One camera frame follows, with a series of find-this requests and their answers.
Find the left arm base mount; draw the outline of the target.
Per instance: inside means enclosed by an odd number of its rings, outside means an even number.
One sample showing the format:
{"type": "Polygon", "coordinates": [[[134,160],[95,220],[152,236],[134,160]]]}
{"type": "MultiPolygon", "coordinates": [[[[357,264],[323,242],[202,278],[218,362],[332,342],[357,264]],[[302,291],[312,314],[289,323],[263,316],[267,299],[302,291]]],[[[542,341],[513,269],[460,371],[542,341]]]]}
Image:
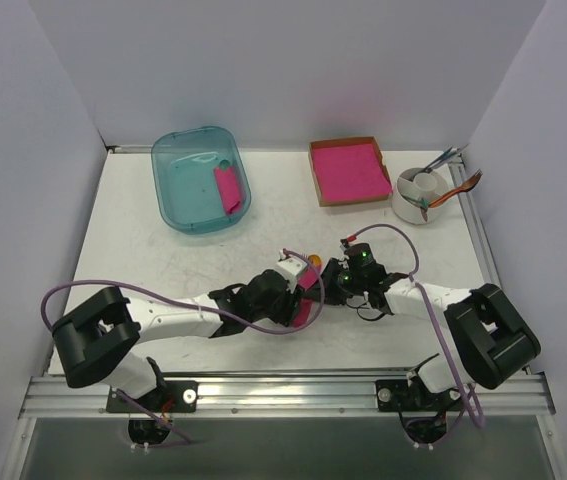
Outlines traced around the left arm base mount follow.
{"type": "Polygon", "coordinates": [[[197,409],[199,383],[171,380],[139,399],[129,400],[110,389],[105,411],[129,415],[127,435],[134,447],[144,450],[190,446],[195,441],[178,430],[176,414],[190,414],[197,409]]]}

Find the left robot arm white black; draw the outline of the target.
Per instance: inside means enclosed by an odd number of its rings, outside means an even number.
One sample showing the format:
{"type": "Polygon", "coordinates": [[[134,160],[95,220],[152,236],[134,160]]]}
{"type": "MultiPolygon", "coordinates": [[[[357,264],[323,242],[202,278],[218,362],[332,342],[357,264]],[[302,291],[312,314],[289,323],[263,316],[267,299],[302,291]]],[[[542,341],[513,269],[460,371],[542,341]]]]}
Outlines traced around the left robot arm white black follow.
{"type": "Polygon", "coordinates": [[[56,321],[52,338],[69,387],[105,384],[139,409],[153,411],[164,402],[165,381],[154,359],[132,352],[135,345],[228,337],[264,319],[291,327],[304,293],[297,280],[277,269],[175,305],[127,297],[120,286],[108,286],[56,321]]]}

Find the pink paper napkin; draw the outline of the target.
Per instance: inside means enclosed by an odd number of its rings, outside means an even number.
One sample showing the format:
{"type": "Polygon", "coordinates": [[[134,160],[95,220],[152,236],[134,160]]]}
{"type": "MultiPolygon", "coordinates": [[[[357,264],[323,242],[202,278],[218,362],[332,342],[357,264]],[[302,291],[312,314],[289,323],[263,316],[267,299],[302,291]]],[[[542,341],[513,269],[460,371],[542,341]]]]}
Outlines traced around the pink paper napkin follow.
{"type": "Polygon", "coordinates": [[[299,280],[298,286],[304,289],[304,293],[301,298],[299,310],[292,322],[293,329],[304,327],[308,322],[315,298],[312,288],[318,286],[316,270],[309,268],[299,280]]]}

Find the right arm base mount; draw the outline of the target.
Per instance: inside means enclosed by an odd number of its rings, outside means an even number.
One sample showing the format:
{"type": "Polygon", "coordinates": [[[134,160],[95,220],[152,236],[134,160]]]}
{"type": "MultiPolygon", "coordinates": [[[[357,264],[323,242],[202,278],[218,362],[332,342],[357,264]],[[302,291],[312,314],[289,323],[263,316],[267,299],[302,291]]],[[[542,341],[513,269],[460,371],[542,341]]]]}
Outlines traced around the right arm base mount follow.
{"type": "Polygon", "coordinates": [[[375,382],[375,391],[377,409],[398,415],[404,434],[416,449],[433,450],[465,413],[457,389],[431,393],[417,378],[380,379],[375,382]]]}

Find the orange plastic spoon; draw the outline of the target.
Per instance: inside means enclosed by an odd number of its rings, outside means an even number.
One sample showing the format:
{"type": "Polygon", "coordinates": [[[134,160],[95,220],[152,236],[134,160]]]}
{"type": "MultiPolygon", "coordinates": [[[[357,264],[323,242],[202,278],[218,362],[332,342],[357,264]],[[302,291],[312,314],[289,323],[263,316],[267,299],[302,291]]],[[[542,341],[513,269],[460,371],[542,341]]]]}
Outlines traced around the orange plastic spoon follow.
{"type": "Polygon", "coordinates": [[[309,261],[317,268],[322,266],[322,259],[316,254],[310,254],[308,256],[309,261]]]}

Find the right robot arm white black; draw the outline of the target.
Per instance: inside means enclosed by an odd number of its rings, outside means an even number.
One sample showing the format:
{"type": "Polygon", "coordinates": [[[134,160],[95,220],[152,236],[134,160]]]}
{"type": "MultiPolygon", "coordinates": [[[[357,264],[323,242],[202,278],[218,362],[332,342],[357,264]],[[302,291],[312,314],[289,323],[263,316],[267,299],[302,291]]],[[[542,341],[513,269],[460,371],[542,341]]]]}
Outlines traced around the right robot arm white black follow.
{"type": "Polygon", "coordinates": [[[476,289],[418,284],[405,273],[388,272],[367,243],[332,258],[322,279],[325,302],[344,305],[362,297],[382,315],[435,321],[447,328],[454,346],[448,354],[427,359],[406,385],[409,402],[428,409],[458,383],[494,390],[541,353],[541,344],[500,287],[476,289]]]}

